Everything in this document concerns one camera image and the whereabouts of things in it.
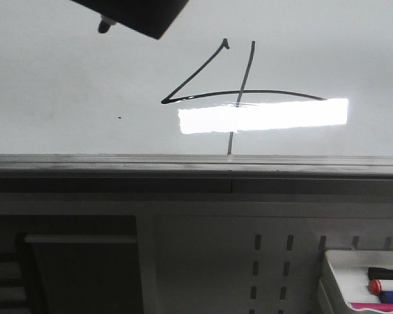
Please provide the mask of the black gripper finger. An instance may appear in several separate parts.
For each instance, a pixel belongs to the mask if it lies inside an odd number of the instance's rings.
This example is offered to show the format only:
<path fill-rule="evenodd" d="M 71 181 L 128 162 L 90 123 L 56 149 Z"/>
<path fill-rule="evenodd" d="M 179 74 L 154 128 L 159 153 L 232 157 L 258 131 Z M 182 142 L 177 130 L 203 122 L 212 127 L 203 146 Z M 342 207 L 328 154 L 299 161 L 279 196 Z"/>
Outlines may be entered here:
<path fill-rule="evenodd" d="M 77 0 L 76 3 L 117 21 L 117 24 L 159 40 L 188 1 Z"/>

